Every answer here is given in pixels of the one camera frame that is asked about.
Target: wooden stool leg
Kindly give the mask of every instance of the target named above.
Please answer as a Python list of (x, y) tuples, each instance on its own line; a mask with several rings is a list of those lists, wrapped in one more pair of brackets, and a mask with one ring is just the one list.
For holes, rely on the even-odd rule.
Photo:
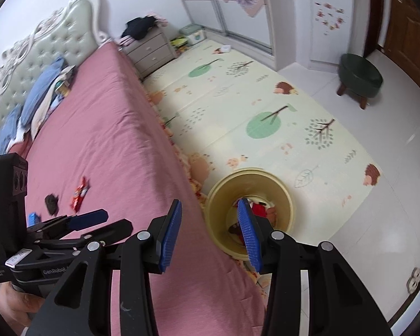
[(367, 98), (366, 97), (361, 97), (361, 102), (359, 103), (359, 106), (361, 106), (362, 109), (365, 109), (365, 107), (367, 106)]
[(338, 96), (342, 96), (346, 88), (347, 86), (344, 83), (341, 83), (341, 85), (338, 88)]

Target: leaf print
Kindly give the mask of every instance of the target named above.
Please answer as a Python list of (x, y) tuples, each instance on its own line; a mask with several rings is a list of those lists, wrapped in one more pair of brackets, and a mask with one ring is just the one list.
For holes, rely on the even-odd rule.
[(312, 171), (306, 169), (297, 176), (296, 181), (294, 182), (294, 188), (301, 188), (309, 185), (314, 179)]

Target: storage box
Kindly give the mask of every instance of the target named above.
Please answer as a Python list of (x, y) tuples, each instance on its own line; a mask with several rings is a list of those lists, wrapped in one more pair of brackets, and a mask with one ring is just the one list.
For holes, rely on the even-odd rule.
[(190, 45), (195, 45), (200, 41), (205, 40), (206, 33), (202, 26), (197, 24), (190, 24), (180, 30), (180, 33), (188, 39)]

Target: metal screw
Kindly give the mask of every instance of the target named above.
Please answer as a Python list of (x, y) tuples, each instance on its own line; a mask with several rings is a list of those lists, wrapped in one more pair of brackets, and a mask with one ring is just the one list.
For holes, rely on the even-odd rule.
[(87, 249), (90, 251), (95, 251), (99, 249), (99, 242), (98, 241), (92, 241), (87, 244)]
[(332, 243), (328, 242), (328, 241), (324, 241), (321, 244), (321, 248), (324, 249), (325, 251), (332, 251), (334, 246)]
[(137, 234), (137, 239), (139, 240), (148, 240), (150, 238), (151, 234), (148, 231), (140, 231)]
[(283, 232), (281, 232), (281, 231), (273, 231), (271, 233), (271, 237), (274, 240), (283, 240), (285, 238), (285, 234)]

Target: wooden door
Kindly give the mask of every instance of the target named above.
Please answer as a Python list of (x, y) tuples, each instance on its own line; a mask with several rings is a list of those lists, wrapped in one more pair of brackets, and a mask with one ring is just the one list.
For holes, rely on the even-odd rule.
[(412, 0), (392, 0), (384, 53), (420, 87), (420, 11)]

